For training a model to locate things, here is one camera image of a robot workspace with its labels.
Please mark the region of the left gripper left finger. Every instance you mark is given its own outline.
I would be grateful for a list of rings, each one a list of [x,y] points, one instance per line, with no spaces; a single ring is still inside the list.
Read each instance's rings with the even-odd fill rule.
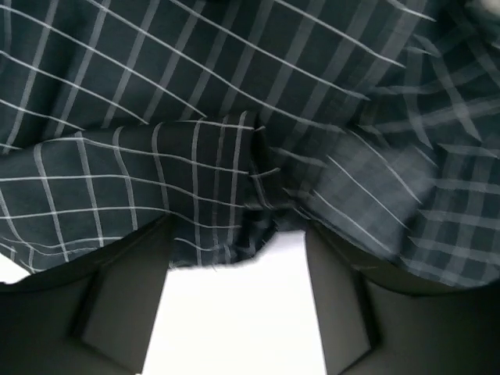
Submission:
[[[144,369],[175,220],[1,286],[4,374],[139,374]]]

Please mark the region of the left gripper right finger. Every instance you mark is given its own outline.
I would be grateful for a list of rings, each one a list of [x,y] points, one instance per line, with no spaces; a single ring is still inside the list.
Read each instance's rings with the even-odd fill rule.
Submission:
[[[498,282],[425,280],[322,226],[305,249],[329,374],[498,373]]]

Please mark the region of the dark checked pillowcase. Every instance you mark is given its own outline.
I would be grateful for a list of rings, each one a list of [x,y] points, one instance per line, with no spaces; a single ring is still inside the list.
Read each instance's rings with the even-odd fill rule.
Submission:
[[[173,267],[311,220],[497,281],[498,2],[2,2],[1,253],[39,273],[166,214]]]

